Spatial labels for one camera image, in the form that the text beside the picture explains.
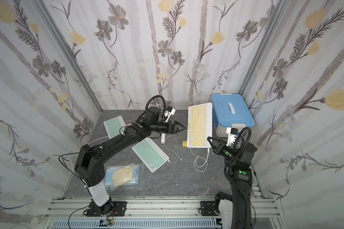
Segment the white power strip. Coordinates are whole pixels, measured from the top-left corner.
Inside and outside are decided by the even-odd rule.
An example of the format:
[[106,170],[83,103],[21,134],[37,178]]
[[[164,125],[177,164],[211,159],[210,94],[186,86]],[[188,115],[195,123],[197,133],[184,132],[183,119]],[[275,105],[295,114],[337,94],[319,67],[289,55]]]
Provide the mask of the white power strip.
[[161,135],[161,143],[162,144],[165,144],[165,139],[166,139],[166,134],[162,133],[162,135]]

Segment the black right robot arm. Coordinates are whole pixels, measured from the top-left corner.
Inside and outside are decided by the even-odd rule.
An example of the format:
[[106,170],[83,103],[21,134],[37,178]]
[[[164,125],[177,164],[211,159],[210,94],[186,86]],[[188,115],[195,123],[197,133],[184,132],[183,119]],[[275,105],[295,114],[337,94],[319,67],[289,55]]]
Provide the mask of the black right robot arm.
[[251,213],[253,178],[250,166],[257,148],[248,140],[239,147],[236,143],[228,146],[217,138],[208,137],[207,140],[213,152],[225,158],[224,176],[232,192],[218,192],[209,210],[221,217],[224,229],[252,229],[255,222]]

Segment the green wireless keyboard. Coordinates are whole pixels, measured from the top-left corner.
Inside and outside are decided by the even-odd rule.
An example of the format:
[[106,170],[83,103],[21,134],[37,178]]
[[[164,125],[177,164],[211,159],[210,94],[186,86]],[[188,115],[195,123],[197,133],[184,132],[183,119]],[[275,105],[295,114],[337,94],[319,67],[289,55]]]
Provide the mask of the green wireless keyboard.
[[132,150],[152,173],[169,160],[164,151],[148,137],[134,145]]
[[126,127],[125,121],[121,115],[106,120],[103,122],[109,139],[116,137],[121,134]]

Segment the yellow wireless keyboard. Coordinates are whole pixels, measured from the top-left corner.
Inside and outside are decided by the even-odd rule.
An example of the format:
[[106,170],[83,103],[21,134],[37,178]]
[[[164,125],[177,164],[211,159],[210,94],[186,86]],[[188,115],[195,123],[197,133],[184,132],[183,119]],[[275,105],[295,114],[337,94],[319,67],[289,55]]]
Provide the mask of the yellow wireless keyboard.
[[188,107],[187,147],[210,148],[207,140],[213,136],[213,104]]

